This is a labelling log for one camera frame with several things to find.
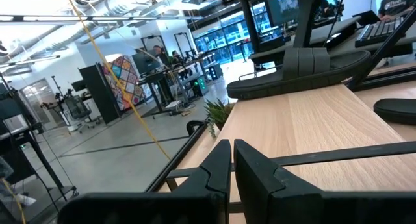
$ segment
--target black monitor arm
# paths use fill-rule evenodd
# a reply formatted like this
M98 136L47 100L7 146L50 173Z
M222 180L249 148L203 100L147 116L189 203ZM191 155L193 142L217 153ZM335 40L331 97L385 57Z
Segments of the black monitor arm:
M298 2L298 29L296 30L296 38L294 39L293 47L306 48L309 47L315 14L322 3L322 0L298 0Z

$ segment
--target keyboard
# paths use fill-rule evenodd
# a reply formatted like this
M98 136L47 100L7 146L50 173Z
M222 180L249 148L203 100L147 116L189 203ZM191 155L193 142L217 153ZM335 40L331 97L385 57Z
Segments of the keyboard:
M372 25L366 25L357 37L356 47L363 47L380 42L384 42L391 33L403 22L402 17L387 21L378 21Z

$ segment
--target computer monitor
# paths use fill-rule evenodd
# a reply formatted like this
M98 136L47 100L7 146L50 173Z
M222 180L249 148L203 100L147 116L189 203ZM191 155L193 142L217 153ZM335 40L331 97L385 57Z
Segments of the computer monitor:
M85 81L84 81L84 80L80 80L80 81L77 81L77 82L73 82L73 83L72 83L72 88L73 88L76 92L79 92L79 91L81 91L81 90L86 89L86 84L85 84Z
M157 57L155 51L148 51L148 53ZM133 61L135 61L137 70L141 75L150 73L161 66L158 61L143 52L133 55Z
M266 9L272 27L298 18L298 0L266 0Z

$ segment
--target yellow cable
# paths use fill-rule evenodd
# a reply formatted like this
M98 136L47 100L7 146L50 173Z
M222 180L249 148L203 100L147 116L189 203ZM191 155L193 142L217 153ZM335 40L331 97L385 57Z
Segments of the yellow cable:
M114 74L114 72L111 70L110 64L107 62L107 60L105 59L105 57L103 56L103 54L101 53L101 51L98 48L97 43L94 41L91 32L88 30L88 28L85 26L85 23L83 21L83 19L81 18L81 15L78 11L76 11L76 7L74 5L74 3L72 2L72 0L69 0L71 3L72 8L74 9L74 11L76 12L79 21L83 24L84 30L87 33L88 37L91 40L92 45L94 46L94 48L96 49L101 61L104 63L106 69L111 73L112 78L116 81L117 86L122 90L123 96L126 97L126 93L125 90L122 86L122 84L120 83L120 81L117 79L116 75ZM170 157L168 155L168 153L166 153L166 151L162 148L162 146L160 145L160 143L156 140L156 137L154 137L154 135L151 133L148 125L146 124L146 122L142 119L142 116L138 113L138 111L136 110L135 106L132 104L130 99L127 99L127 102L129 103L131 109L133 110L133 112L135 113L135 115L137 116L138 120L142 123L142 125L144 126L144 128L146 129L146 132L149 134L150 138L156 143L157 147L162 151L162 153L165 155L165 157L167 159L170 160Z
M25 219L25 214L23 213L23 209L21 208L21 205L18 201L18 199L16 198L16 196L14 195L14 192L12 191L12 189L10 188L10 186L8 185L8 182L5 180L5 178L1 178L1 181L3 182L3 184L5 184L8 192L10 192L10 194L12 194L13 199L16 201L16 203L18 204L18 207L20 209L20 213L21 213L21 222L23 224L26 224L26 219Z

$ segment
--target glass door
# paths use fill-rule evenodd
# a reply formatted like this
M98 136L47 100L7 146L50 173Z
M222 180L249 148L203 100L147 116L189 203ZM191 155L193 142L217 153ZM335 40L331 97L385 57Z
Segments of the glass door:
M39 118L45 130L48 131L65 126L65 122L59 117L58 113L54 110L46 110L40 107L42 103L53 103L54 106L57 105L55 94L45 79L24 87L20 92L26 97L27 102Z

